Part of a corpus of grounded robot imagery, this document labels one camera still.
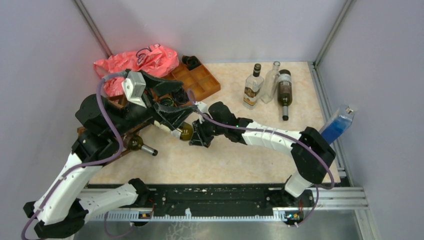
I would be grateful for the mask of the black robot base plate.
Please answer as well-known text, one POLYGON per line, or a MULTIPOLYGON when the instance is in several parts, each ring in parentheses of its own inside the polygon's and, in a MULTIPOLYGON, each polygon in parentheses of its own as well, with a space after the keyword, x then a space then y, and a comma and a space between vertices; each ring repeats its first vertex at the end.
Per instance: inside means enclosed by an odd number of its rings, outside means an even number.
POLYGON ((271 216, 274 208, 306 209, 314 205, 311 190, 299 197, 284 192, 283 183, 249 184, 150 184, 145 208, 155 217, 271 216))

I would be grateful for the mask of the green wine bottle black neck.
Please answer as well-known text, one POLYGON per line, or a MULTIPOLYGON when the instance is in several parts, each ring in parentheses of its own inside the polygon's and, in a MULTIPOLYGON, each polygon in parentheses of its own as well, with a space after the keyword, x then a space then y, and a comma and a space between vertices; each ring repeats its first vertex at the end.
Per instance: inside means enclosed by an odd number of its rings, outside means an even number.
POLYGON ((192 125, 188 124, 187 122, 183 122, 179 127, 177 127, 174 130, 171 130, 169 127, 167 127, 164 124, 160 124, 158 121, 154 121, 153 124, 161 129, 162 131, 172 135, 175 138, 178 138, 182 141, 189 141, 191 137, 193 136, 194 129, 192 125))

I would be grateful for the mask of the green wine bottle silver neck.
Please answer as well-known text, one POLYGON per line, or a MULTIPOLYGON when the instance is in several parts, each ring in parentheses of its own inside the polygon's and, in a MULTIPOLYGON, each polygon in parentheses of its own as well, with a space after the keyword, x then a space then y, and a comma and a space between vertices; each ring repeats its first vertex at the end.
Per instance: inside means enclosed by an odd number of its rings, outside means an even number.
POLYGON ((129 151, 143 151, 151 156, 157 156, 158 151, 146 145, 143 139, 136 134, 129 134, 123 139, 123 146, 129 151))

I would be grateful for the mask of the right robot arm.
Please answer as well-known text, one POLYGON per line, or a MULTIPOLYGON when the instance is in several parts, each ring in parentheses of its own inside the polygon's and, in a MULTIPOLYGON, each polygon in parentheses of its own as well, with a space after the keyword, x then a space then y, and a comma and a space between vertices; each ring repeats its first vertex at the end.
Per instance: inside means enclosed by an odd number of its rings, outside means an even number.
POLYGON ((221 101, 208 107, 195 101, 198 120, 192 126, 192 146, 208 148, 216 136, 225 136, 233 143, 260 146, 290 156, 296 171, 284 184, 281 199, 287 206, 295 206, 302 193, 312 185, 320 185, 331 173, 330 166, 336 153, 324 137, 313 127, 302 131, 282 130, 260 124, 252 119, 236 117, 221 101))

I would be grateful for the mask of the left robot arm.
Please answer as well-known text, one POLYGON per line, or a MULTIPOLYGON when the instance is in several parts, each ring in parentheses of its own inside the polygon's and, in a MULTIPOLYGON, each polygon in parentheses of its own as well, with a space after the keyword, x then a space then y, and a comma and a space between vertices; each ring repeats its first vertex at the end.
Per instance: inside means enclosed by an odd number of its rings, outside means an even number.
POLYGON ((133 178, 113 190, 91 198, 79 194, 103 167, 122 156, 131 131, 143 124, 158 124, 171 132, 181 130, 195 106, 166 106, 158 102, 184 88, 182 81, 124 70, 105 75, 96 93, 86 97, 75 116, 84 127, 71 147, 61 172, 37 201, 23 210, 40 240, 65 239, 92 218, 119 207, 152 204, 150 190, 133 178))

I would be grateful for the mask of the clear glass bottle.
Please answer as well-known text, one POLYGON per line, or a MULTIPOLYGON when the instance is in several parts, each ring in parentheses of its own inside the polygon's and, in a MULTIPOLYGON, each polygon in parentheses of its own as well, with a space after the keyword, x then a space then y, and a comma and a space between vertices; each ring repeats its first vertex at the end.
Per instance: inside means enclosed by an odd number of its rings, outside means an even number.
POLYGON ((266 73, 265 79, 261 88, 260 100, 267 104, 269 103, 275 94, 276 79, 279 75, 281 63, 279 61, 274 61, 272 68, 266 73))

